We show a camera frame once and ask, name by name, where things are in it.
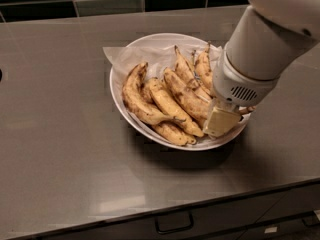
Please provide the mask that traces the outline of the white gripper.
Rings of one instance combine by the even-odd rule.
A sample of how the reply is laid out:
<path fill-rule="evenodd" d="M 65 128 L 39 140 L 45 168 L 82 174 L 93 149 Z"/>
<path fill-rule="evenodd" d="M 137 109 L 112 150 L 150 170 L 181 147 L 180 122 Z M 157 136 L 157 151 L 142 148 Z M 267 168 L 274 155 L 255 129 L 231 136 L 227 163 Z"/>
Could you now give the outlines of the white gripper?
<path fill-rule="evenodd" d="M 227 43 L 212 77 L 214 99 L 209 107 L 203 131 L 221 137 L 241 119 L 239 107 L 259 104 L 276 86 L 279 73 L 264 64 L 261 54 L 235 49 Z"/>

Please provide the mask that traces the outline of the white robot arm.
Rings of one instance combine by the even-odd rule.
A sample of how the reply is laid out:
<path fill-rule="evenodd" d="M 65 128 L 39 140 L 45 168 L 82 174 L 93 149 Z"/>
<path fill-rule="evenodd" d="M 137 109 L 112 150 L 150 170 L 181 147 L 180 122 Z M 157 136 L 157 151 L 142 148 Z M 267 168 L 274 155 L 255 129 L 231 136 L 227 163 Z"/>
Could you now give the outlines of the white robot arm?
<path fill-rule="evenodd" d="M 217 99 L 204 132 L 228 133 L 240 120 L 241 107 L 260 103 L 282 72 L 320 41 L 320 0 L 248 0 L 212 77 Z"/>

